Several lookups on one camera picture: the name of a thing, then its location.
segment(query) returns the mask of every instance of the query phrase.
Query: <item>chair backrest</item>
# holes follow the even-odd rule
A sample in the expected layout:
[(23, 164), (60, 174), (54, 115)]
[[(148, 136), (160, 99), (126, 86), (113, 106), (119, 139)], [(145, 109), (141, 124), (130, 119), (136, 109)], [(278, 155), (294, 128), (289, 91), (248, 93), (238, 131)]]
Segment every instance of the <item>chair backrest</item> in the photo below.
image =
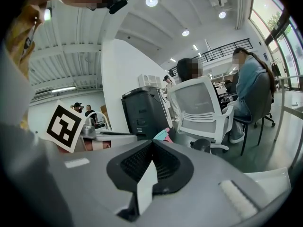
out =
[(268, 73), (261, 73), (244, 97), (244, 102), (250, 110), (251, 123), (263, 118), (270, 112), (271, 100), (269, 75)]
[(222, 115), (215, 89), (207, 76), (182, 82), (168, 91), (181, 113), (178, 130), (214, 138), (216, 116)]

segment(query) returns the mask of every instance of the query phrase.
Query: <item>chair armrest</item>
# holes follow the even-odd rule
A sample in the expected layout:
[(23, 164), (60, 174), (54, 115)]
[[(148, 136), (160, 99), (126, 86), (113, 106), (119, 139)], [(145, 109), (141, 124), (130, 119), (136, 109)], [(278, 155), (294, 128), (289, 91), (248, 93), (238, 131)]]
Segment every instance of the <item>chair armrest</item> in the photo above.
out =
[(224, 118), (228, 117), (228, 126), (227, 126), (226, 132), (229, 132), (232, 129), (233, 114), (234, 114), (233, 106), (228, 106), (226, 113), (222, 114), (222, 117), (224, 117)]

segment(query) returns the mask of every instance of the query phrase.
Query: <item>black railing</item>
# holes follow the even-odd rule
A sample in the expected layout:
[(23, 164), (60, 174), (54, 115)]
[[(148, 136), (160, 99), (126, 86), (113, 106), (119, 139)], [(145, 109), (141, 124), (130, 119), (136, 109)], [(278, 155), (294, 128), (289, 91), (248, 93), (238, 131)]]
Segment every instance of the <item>black railing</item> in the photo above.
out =
[[(213, 49), (211, 51), (205, 52), (201, 55), (195, 56), (193, 59), (197, 60), (199, 64), (202, 63), (207, 63), (216, 59), (219, 59), (221, 57), (231, 55), (234, 50), (238, 47), (242, 47), (246, 50), (252, 49), (252, 45), (250, 43), (250, 39), (244, 39), (244, 40), (239, 40), (230, 44), (223, 45), (221, 47), (218, 47), (216, 49)], [(176, 76), (177, 70), (176, 67), (173, 67), (172, 69), (168, 70), (168, 73), (171, 76)]]

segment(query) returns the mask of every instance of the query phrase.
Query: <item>jeans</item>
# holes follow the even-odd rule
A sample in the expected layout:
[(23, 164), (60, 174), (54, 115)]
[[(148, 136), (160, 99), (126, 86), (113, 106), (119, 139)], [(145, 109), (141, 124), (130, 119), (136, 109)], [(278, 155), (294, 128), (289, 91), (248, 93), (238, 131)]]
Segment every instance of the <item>jeans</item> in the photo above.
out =
[[(233, 108), (234, 108), (234, 116), (238, 116), (238, 117), (244, 117), (244, 116), (246, 116), (241, 111), (240, 105), (239, 105), (238, 101), (233, 101), (233, 102), (228, 103), (227, 107), (224, 108), (224, 109), (222, 109), (222, 113), (223, 114), (226, 113), (227, 108), (229, 106), (233, 106)], [(237, 140), (237, 139), (241, 138), (244, 135), (244, 132), (243, 132), (242, 128), (243, 128), (243, 125), (241, 123), (239, 123), (239, 122), (236, 122), (234, 120), (233, 123), (232, 123), (232, 130), (230, 132), (231, 139)]]

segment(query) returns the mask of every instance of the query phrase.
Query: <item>person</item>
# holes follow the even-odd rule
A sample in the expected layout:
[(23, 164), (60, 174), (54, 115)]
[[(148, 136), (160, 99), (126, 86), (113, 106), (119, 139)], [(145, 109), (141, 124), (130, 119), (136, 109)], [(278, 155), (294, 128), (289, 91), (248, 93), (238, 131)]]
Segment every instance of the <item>person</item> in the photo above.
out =
[(75, 103), (74, 105), (71, 105), (71, 108), (77, 111), (78, 113), (82, 113), (82, 109), (84, 106), (81, 106), (81, 103)]
[(230, 92), (232, 88), (232, 82), (230, 80), (225, 81), (226, 92)]
[[(51, 0), (26, 0), (20, 13), (13, 20), (4, 38), (4, 44), (10, 57), (24, 77), (28, 77), (28, 61), (35, 48), (34, 34), (40, 24), (44, 23), (47, 2)], [(91, 10), (105, 8), (115, 0), (61, 0), (75, 7), (87, 7)], [(28, 129), (27, 113), (20, 123), (22, 129)]]
[[(232, 54), (233, 63), (239, 65), (239, 78), (236, 86), (238, 98), (236, 101), (230, 102), (223, 109), (225, 113), (229, 106), (234, 107), (234, 115), (238, 117), (249, 117), (250, 111), (244, 102), (244, 97), (249, 92), (252, 85), (261, 73), (268, 73), (270, 79), (270, 91), (273, 95), (276, 91), (275, 78), (265, 62), (252, 52), (244, 48), (237, 48)], [(230, 143), (235, 144), (244, 140), (244, 132), (242, 124), (234, 121), (230, 134)]]
[[(170, 78), (169, 78), (168, 75), (166, 75), (164, 77), (163, 81), (167, 82), (167, 85), (162, 90), (163, 90), (163, 92), (165, 94), (167, 94), (168, 90), (170, 88), (172, 88), (173, 86), (175, 86), (176, 84), (174, 82), (172, 82), (172, 80), (170, 80)], [(172, 100), (172, 98), (170, 97), (169, 94), (167, 94), (167, 99), (168, 99), (168, 101), (170, 103), (170, 106), (171, 106), (171, 109), (173, 111), (173, 119), (172, 119), (172, 121), (173, 122), (179, 122), (180, 121), (180, 114), (179, 114), (179, 111), (178, 111), (178, 108), (177, 108), (175, 102)]]
[[(181, 79), (181, 82), (203, 76), (203, 70), (199, 69), (198, 63), (195, 62), (191, 58), (183, 58), (183, 59), (179, 60), (177, 63), (177, 72), (178, 72), (179, 78)], [(216, 93), (217, 99), (220, 103), (218, 91), (214, 85), (213, 85), (213, 87), (214, 87), (214, 91)]]
[[(94, 110), (91, 109), (90, 105), (86, 105), (86, 112), (85, 112), (85, 117), (87, 117), (90, 113), (94, 112)], [(94, 120), (95, 123), (98, 122), (98, 118), (97, 115), (94, 113), (90, 116), (90, 118), (92, 118)]]

